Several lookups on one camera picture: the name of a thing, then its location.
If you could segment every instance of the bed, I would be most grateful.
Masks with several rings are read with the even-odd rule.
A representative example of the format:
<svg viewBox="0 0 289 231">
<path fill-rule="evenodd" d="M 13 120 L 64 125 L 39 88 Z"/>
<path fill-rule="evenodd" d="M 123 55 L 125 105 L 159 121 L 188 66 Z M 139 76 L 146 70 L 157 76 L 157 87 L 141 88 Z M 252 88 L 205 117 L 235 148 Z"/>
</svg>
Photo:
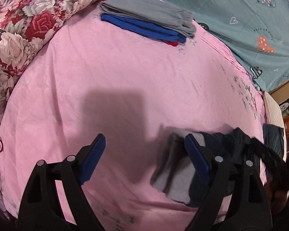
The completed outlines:
<svg viewBox="0 0 289 231">
<path fill-rule="evenodd" d="M 268 95 L 256 90 L 230 49 L 196 22 L 195 38 L 174 48 L 100 21 L 96 6 L 76 6 L 79 12 L 71 12 L 52 39 L 45 40 L 45 32 L 25 72 L 11 75 L 19 80 L 7 86 L 0 115 L 4 207 L 17 218 L 37 160 L 62 160 L 101 132 L 106 151 L 83 190 L 104 228 L 183 230 L 196 209 L 150 185 L 167 133 L 174 127 L 222 133 L 240 127 L 263 141 L 267 110 L 276 105 L 264 107 Z M 260 177 L 265 183 L 263 164 Z M 73 222 L 58 186 L 65 217 Z M 224 198 L 221 219 L 229 201 Z"/>
</svg>

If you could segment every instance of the blue gripper pad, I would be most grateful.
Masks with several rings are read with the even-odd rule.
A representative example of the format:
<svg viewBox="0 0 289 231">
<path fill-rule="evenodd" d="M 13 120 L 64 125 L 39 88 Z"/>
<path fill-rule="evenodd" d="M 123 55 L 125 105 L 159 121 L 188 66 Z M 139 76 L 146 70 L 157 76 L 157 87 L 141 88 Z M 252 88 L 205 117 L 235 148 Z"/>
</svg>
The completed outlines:
<svg viewBox="0 0 289 231">
<path fill-rule="evenodd" d="M 96 142 L 93 142 L 91 145 L 91 151 L 82 163 L 80 169 L 80 176 L 79 176 L 79 183 L 83 185 L 86 181 L 90 180 L 94 169 L 96 168 L 99 159 L 101 158 L 105 146 L 106 146 L 106 139 L 105 136 L 101 135 Z"/>
<path fill-rule="evenodd" d="M 187 154 L 192 161 L 201 181 L 205 183 L 210 182 L 209 172 L 210 166 L 206 162 L 204 156 L 199 150 L 199 144 L 196 142 L 192 134 L 185 136 L 184 146 L 187 151 Z"/>
</svg>

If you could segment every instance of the silver screw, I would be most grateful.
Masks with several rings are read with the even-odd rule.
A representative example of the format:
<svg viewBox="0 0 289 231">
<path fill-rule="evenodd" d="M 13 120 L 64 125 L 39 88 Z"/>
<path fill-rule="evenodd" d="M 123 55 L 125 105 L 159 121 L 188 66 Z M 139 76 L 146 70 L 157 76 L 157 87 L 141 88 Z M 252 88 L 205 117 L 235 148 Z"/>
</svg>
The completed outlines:
<svg viewBox="0 0 289 231">
<path fill-rule="evenodd" d="M 246 165 L 249 166 L 249 167 L 251 167 L 251 166 L 253 165 L 253 162 L 250 161 L 250 160 L 247 160 L 245 163 L 246 163 Z"/>
<path fill-rule="evenodd" d="M 217 162 L 222 162 L 224 159 L 222 157 L 215 157 L 214 160 L 216 160 Z"/>
<path fill-rule="evenodd" d="M 44 161 L 43 160 L 39 160 L 37 163 L 36 163 L 37 166 L 42 166 L 44 165 Z"/>
<path fill-rule="evenodd" d="M 74 161 L 75 159 L 76 159 L 76 157 L 73 156 L 73 155 L 67 157 L 67 161 L 69 161 L 69 162 L 72 162 L 72 161 Z"/>
</svg>

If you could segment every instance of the blue fabric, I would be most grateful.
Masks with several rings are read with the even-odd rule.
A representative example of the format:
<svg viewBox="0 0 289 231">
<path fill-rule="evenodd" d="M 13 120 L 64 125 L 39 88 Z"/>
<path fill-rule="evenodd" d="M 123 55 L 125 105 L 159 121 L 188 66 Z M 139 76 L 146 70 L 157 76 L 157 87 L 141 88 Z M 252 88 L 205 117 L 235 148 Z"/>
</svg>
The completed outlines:
<svg viewBox="0 0 289 231">
<path fill-rule="evenodd" d="M 194 13 L 262 90 L 289 80 L 288 0 L 163 0 Z"/>
<path fill-rule="evenodd" d="M 146 22 L 109 14 L 102 14 L 101 20 L 110 22 L 122 29 L 127 29 L 129 31 L 135 32 L 137 34 L 146 37 L 164 41 L 179 41 L 180 43 L 186 42 L 186 37 L 184 37 L 180 33 L 174 30 L 163 28 L 152 22 Z"/>
</svg>

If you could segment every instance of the stack of folded clothes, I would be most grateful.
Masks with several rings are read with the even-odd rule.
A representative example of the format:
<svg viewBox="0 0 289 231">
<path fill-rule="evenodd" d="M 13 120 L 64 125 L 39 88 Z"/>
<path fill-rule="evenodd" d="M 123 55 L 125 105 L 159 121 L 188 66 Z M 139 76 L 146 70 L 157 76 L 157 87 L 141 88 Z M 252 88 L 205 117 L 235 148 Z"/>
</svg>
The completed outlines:
<svg viewBox="0 0 289 231">
<path fill-rule="evenodd" d="M 193 13 L 160 0 L 107 0 L 101 20 L 172 46 L 195 36 Z"/>
</svg>

